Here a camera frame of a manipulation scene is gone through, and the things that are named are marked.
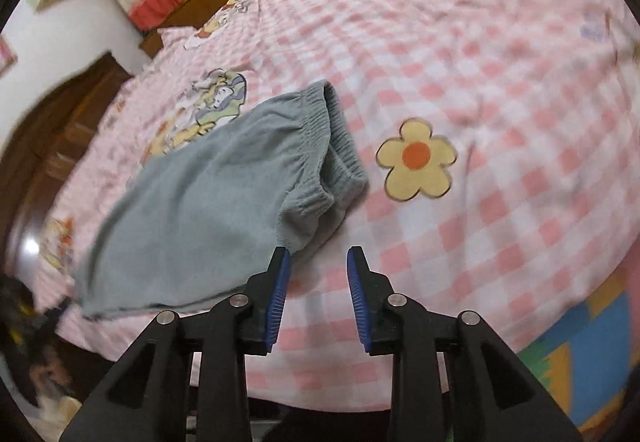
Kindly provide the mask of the grey knit pants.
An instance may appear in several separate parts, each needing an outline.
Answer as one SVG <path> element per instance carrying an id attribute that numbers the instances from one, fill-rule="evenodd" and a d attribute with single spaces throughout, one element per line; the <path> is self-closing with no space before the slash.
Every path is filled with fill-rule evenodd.
<path id="1" fill-rule="evenodd" d="M 278 247 L 313 257 L 367 186 L 334 87 L 268 98 L 148 162 L 80 262 L 81 312 L 106 320 L 211 306 Z"/>

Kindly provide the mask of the colourful foam floor mat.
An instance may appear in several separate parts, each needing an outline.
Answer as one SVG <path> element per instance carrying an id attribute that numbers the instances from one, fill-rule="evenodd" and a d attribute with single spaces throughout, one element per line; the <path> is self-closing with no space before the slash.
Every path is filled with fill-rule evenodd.
<path id="1" fill-rule="evenodd" d="M 622 266 L 520 358 L 587 441 L 612 427 L 639 363 L 639 272 Z"/>

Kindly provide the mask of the dark wooden headboard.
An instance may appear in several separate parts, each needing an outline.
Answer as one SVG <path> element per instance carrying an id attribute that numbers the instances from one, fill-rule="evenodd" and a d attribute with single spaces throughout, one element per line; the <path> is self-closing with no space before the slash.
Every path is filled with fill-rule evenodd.
<path id="1" fill-rule="evenodd" d="M 1 271 L 35 266 L 36 238 L 56 194 L 84 156 L 120 87 L 131 78 L 110 52 L 47 93 L 18 124 L 1 156 Z"/>

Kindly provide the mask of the pink checkered bed sheet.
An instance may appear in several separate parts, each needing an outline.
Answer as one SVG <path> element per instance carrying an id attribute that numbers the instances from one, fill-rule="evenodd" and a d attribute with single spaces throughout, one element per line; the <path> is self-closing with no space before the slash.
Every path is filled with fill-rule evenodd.
<path id="1" fill-rule="evenodd" d="M 311 410 L 379 410 L 390 361 L 357 339 L 345 261 L 430 309 L 474 309 L 521 352 L 617 269 L 639 272 L 639 26 L 624 0 L 506 0 L 422 42 L 243 32 L 165 46 L 119 91 L 51 210 L 34 276 L 40 308 L 139 172 L 258 104 L 328 80 L 369 191 L 292 279 L 276 350 L 250 394 Z"/>

